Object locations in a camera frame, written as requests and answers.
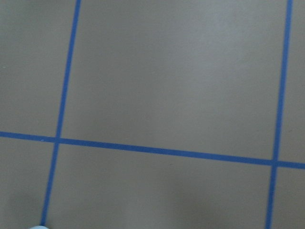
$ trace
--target grid square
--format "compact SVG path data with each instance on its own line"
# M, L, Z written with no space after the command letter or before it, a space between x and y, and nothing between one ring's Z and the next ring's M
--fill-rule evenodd
M281 160L305 162L305 2L295 1L292 17L291 45Z
M285 1L84 1L63 137L271 158Z
M39 223L52 146L0 138L1 228L30 228Z
M1 131L55 135L73 6L1 3Z
M61 145L50 228L261 229L270 167Z
M274 229L303 228L305 225L305 171L279 168L274 200Z

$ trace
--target white round object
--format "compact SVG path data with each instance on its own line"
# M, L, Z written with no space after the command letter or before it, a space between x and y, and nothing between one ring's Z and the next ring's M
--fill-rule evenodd
M44 226L35 226L35 227L30 228L30 229L48 229L48 228L46 228Z

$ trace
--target floor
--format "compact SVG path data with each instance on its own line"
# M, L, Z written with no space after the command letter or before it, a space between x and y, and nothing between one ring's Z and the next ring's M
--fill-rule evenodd
M0 0L0 227L303 228L304 11Z

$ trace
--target blue grid line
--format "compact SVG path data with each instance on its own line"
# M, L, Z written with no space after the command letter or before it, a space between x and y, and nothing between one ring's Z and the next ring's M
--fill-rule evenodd
M45 224L46 224L50 197L51 197L51 192L52 192L52 186L53 186L53 181L54 181L80 7L81 7L81 0L76 0L73 22L72 22L72 30L71 30L71 36L70 36L70 43L69 43L69 49L68 49L68 55L67 55L66 69L65 69L65 75L64 75L63 86L62 86L61 105L60 105L60 110L59 110L59 115L58 115L56 136L55 136L54 148L53 148L53 154L52 154L52 160L51 160L51 166L50 166L50 173L49 173L49 179L48 179L47 188L46 188L43 209L42 209L42 213L41 213L41 225L42 226L45 226Z
M279 95L278 95L278 105L277 105L276 125L275 125L275 135L274 135L275 139L274 139L274 149L273 149L272 167L271 167L271 175L270 175L269 197L268 197L267 213L266 213L266 220L265 220L265 229L271 229L271 226L272 226L272 215L273 215L273 209L274 209L274 197L275 197L275 187L276 187L276 175L277 175L277 167L279 165L278 158L279 158L280 145L281 145L281 133L282 133L283 111L284 111L284 101L285 101L285 86L286 86L286 78L287 78L288 56L289 56L289 40L290 40L290 30L291 30L292 6L293 6L293 0L287 0L283 53L282 53L281 78L280 78Z
M3 132L3 131L0 131L0 137L30 140L30 141L49 142L49 143L55 143L55 141L56 141L55 137L18 134L18 133ZM176 150L176 149L163 149L163 148L146 147L146 146L133 146L133 145L124 145L124 144L116 144L116 143L94 142L94 141L85 141L85 140L77 140L77 139L69 139L69 138L60 138L59 143L64 144L64 145L117 149L117 150L135 151L135 152L151 153L151 154L183 156L183 157L190 157L190 158L201 158L201 159L210 159L210 160L218 160L218 161L226 161L226 162L238 162L238 163L245 163L245 164L266 165L266 166L273 165L273 161L268 160L268 159L259 159L259 158L241 157L241 156L229 156L229 155L193 152L193 151ZM277 167L305 169L305 163L277 161L276 164L277 164L276 165Z

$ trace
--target vertical blue line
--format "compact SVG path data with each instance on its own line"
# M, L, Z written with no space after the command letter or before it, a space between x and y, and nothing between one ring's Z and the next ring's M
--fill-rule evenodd
M73 23L72 23L72 30L71 30L71 36L70 36L70 43L69 43L69 49L68 49L68 55L67 55L66 70L65 70L65 76L64 76L62 92L61 92L61 104L60 104L58 121L57 121L56 136L55 136L53 154L52 154L52 159L51 159L51 166L50 166L49 178L48 178L48 183L47 183L47 188L46 188L46 194L45 194L45 199L44 199L44 204L43 204L43 209L42 209L42 214L41 214L41 225L42 226L45 226L46 220L47 220L47 215L48 215L51 191L52 191L56 162L57 162L57 155L58 155L59 144L60 144L62 123L63 123L65 105L66 105L66 99L67 99L69 77L70 77L70 71L71 71L71 63L72 63L72 57L73 57L73 49L74 49L75 35L76 35L76 30L77 30L77 23L78 23L80 7L81 7L81 0L76 0L74 16L73 16Z
M275 135L274 135L275 139L274 139L274 147L273 147L273 158L272 158L272 167L271 167L271 175L270 175L269 197L268 197L265 229L271 229L271 226L272 226L272 215L273 215L273 208L274 208L276 175L277 175L277 166L278 166L277 162L278 162L278 158L279 158L280 144L281 144L283 110L284 110L284 99L285 99L285 86L286 86L288 55L289 55L289 40L290 40L290 30L291 30L292 6L293 6L293 0L287 0L284 43L283 43L283 53L282 53L282 68L281 68L280 88L279 88L279 95L278 95L278 105L277 105L277 115L276 115L276 125L275 125Z

